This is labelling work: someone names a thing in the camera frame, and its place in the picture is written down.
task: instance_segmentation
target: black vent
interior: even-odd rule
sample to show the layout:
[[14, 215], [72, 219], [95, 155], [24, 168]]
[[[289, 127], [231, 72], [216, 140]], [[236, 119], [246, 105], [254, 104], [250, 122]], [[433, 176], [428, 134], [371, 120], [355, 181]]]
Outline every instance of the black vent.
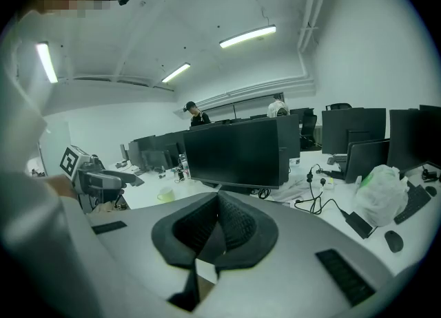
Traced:
[[316, 256], [353, 307], [375, 293], [337, 251], [329, 249], [316, 253]]

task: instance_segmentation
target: black padded cushion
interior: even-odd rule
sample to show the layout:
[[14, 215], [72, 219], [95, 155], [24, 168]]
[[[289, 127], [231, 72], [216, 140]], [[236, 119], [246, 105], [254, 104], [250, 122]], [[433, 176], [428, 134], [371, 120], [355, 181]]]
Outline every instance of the black padded cushion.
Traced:
[[217, 221], [227, 252], [214, 260], [216, 272], [255, 266], [277, 241], [277, 225], [267, 214], [223, 191], [159, 220], [152, 241], [168, 264], [190, 269]]

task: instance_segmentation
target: hand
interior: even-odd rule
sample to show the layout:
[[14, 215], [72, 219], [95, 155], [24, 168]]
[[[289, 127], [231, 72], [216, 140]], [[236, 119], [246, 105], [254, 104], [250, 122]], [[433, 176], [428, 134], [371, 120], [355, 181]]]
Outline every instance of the hand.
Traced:
[[75, 200], [78, 199], [78, 195], [76, 194], [72, 183], [67, 176], [50, 176], [47, 178], [40, 178], [40, 180], [46, 182], [49, 186], [51, 186], [59, 196], [71, 197]]

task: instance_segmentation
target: computer mouse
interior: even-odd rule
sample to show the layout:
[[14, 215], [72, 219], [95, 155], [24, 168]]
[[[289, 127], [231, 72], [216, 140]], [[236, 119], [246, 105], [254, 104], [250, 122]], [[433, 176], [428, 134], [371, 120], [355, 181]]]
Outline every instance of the computer mouse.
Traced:
[[402, 241], [401, 236], [398, 235], [395, 231], [387, 231], [384, 235], [384, 238], [386, 239], [389, 249], [393, 253], [400, 252], [404, 247], [404, 242]]
[[427, 193], [429, 194], [429, 195], [431, 195], [432, 197], [435, 197], [436, 196], [436, 188], [435, 187], [432, 187], [432, 186], [427, 186], [426, 187], [426, 191], [427, 191]]

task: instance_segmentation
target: black strip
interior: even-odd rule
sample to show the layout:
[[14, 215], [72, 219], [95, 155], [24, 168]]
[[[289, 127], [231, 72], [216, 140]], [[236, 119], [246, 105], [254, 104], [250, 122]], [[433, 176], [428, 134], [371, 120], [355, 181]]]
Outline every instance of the black strip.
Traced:
[[375, 293], [375, 290], [352, 269], [337, 251], [329, 249], [316, 253], [316, 256], [332, 276], [332, 279], [334, 279], [352, 307]]
[[124, 222], [110, 222], [109, 224], [92, 226], [92, 230], [97, 235], [100, 235], [102, 233], [108, 233], [113, 230], [122, 229], [123, 227], [126, 227], [126, 226], [127, 225]]

